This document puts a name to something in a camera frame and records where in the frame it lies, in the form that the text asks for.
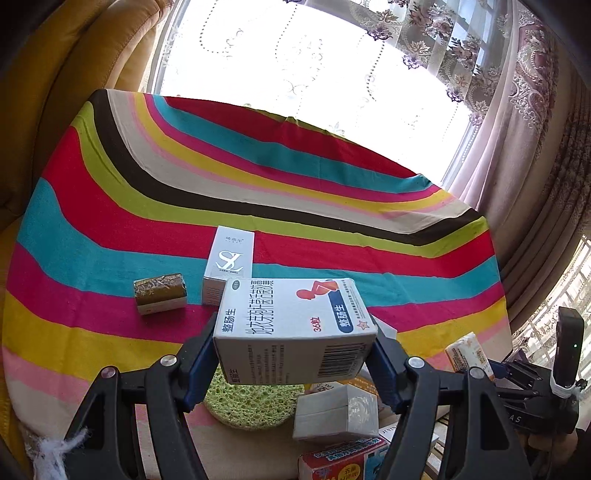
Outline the red white blue box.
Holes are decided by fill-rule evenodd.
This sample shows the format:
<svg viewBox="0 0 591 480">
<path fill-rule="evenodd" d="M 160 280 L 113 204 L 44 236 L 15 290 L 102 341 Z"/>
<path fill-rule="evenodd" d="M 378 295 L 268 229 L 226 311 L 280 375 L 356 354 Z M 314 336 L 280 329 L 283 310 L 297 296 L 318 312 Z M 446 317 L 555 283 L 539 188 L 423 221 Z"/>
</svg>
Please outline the red white blue box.
<svg viewBox="0 0 591 480">
<path fill-rule="evenodd" d="M 389 450 L 381 438 L 360 439 L 308 452 L 298 459 L 300 480 L 374 480 Z"/>
</svg>

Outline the floral sheer curtain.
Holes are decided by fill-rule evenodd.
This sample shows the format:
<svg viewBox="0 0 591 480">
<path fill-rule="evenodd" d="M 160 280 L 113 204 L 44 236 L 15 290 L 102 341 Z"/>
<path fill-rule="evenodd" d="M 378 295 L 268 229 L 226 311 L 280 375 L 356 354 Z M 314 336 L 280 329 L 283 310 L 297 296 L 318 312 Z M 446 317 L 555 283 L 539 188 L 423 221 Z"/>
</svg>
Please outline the floral sheer curtain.
<svg viewBox="0 0 591 480">
<path fill-rule="evenodd" d="M 443 187 L 492 104 L 511 1 L 179 1 L 151 93 L 307 122 Z"/>
</svg>

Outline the beige pleated curtain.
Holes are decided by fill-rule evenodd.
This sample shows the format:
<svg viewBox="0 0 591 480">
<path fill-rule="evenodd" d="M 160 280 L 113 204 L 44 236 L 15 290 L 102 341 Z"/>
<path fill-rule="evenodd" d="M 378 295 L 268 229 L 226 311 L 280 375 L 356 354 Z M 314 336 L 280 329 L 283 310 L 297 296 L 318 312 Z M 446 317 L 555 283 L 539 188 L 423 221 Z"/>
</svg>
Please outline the beige pleated curtain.
<svg viewBox="0 0 591 480">
<path fill-rule="evenodd" d="M 477 126 L 451 192 L 488 220 L 512 330 L 536 311 L 590 232 L 590 90 L 540 9 L 500 1 L 480 46 Z"/>
</svg>

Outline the green round sponge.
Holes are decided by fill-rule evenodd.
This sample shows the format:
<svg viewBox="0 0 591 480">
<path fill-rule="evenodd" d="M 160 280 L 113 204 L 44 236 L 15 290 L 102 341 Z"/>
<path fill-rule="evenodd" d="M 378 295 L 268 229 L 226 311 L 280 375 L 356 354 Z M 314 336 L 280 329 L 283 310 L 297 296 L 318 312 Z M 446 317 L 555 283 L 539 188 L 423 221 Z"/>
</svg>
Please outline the green round sponge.
<svg viewBox="0 0 591 480">
<path fill-rule="evenodd" d="M 222 424 L 245 431 L 276 428 L 294 416 L 304 385 L 240 385 L 226 382 L 217 367 L 204 398 Z"/>
</svg>

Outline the striped colourful cloth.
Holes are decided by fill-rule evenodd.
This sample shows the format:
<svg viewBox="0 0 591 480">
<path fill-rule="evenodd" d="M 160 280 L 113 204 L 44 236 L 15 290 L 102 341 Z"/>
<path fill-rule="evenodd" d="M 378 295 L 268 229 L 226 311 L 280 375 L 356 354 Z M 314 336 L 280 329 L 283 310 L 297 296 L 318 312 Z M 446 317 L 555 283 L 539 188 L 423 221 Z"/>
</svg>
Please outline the striped colourful cloth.
<svg viewBox="0 0 591 480">
<path fill-rule="evenodd" d="M 145 94 L 150 139 L 132 154 L 157 206 L 147 253 L 180 273 L 184 308 L 142 316 L 174 352 L 211 317 L 201 287 L 218 226 L 254 233 L 256 277 L 356 282 L 370 313 L 438 368 L 474 332 L 494 359 L 510 350 L 505 294 L 486 219 L 388 158 L 308 124 L 248 107 Z"/>
</svg>

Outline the white blue medicine box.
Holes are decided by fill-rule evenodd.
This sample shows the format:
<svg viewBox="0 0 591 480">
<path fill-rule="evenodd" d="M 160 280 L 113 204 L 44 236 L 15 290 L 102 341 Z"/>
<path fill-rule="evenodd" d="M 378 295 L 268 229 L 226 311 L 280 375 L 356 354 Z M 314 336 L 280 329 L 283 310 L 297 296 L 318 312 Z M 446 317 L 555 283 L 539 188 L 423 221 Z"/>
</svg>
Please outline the white blue medicine box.
<svg viewBox="0 0 591 480">
<path fill-rule="evenodd" d="M 235 385 L 356 377 L 378 328 L 351 278 L 235 280 L 224 287 L 213 340 Z"/>
</svg>

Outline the orange white flat box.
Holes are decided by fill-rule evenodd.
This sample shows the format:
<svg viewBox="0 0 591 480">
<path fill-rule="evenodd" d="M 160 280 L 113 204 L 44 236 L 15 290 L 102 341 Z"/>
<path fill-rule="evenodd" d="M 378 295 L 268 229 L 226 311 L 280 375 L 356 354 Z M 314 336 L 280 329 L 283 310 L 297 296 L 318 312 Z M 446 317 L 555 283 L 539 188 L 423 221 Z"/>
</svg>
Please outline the orange white flat box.
<svg viewBox="0 0 591 480">
<path fill-rule="evenodd" d="M 318 392 L 322 392 L 325 390 L 332 390 L 332 389 L 335 389 L 335 388 L 342 386 L 342 385 L 352 385 L 352 386 L 355 386 L 356 388 L 359 388 L 360 390 L 363 390 L 365 392 L 375 395 L 377 398 L 378 412 L 382 413 L 384 411 L 385 406 L 384 406 L 382 400 L 380 399 L 380 396 L 378 394 L 378 390 L 377 390 L 375 384 L 372 381 L 370 381 L 367 378 L 362 377 L 362 376 L 358 376 L 358 377 L 353 378 L 351 380 L 305 384 L 304 385 L 304 393 L 305 394 L 318 393 Z"/>
</svg>

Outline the white fluff tuft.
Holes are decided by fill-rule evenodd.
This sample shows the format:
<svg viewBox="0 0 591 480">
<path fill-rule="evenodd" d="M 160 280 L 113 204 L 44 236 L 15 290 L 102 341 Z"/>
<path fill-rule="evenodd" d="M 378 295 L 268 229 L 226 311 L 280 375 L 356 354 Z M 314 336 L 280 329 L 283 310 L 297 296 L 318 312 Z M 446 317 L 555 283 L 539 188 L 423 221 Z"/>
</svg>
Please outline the white fluff tuft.
<svg viewBox="0 0 591 480">
<path fill-rule="evenodd" d="M 67 480 L 65 456 L 82 444 L 88 435 L 83 428 L 67 440 L 38 436 L 22 428 L 25 451 L 32 462 L 34 480 Z"/>
</svg>

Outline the white orange tissue pack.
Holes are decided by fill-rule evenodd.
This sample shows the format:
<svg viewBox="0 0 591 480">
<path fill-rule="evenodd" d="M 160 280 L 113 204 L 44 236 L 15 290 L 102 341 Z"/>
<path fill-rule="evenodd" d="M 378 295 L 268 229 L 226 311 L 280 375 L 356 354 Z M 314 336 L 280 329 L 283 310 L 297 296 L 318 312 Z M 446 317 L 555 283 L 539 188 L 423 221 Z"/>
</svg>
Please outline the white orange tissue pack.
<svg viewBox="0 0 591 480">
<path fill-rule="evenodd" d="M 478 367 L 491 381 L 495 379 L 491 363 L 474 332 L 469 332 L 448 345 L 445 353 L 454 372 L 467 372 L 472 367 Z"/>
</svg>

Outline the white SL box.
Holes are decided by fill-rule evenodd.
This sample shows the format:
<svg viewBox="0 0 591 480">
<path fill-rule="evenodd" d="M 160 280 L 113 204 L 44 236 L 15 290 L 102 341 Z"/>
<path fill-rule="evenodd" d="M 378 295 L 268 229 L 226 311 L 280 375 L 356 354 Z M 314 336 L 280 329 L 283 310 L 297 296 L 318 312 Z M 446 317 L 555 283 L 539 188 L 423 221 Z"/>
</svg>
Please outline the white SL box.
<svg viewBox="0 0 591 480">
<path fill-rule="evenodd" d="M 252 277 L 254 233 L 218 226 L 202 278 L 201 303 L 218 306 L 225 284 Z"/>
</svg>

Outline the small silver white box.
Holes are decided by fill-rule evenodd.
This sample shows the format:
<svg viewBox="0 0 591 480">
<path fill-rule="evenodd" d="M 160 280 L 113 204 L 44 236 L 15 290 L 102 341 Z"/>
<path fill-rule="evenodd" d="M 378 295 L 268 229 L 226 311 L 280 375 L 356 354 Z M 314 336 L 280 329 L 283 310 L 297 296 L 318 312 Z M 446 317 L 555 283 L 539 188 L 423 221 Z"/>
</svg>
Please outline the small silver white box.
<svg viewBox="0 0 591 480">
<path fill-rule="evenodd" d="M 335 444 L 378 435 L 378 401 L 373 393 L 345 384 L 297 399 L 294 440 Z"/>
</svg>

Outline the brown foil small box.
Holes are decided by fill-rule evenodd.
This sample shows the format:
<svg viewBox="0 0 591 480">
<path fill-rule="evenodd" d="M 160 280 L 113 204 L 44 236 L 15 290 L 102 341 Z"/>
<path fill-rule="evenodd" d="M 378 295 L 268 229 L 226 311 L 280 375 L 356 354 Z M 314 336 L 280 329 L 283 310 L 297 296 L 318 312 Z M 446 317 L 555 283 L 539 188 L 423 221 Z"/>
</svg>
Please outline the brown foil small box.
<svg viewBox="0 0 591 480">
<path fill-rule="evenodd" d="M 135 280 L 133 294 L 142 316 L 184 308 L 187 304 L 186 285 L 180 273 Z"/>
</svg>

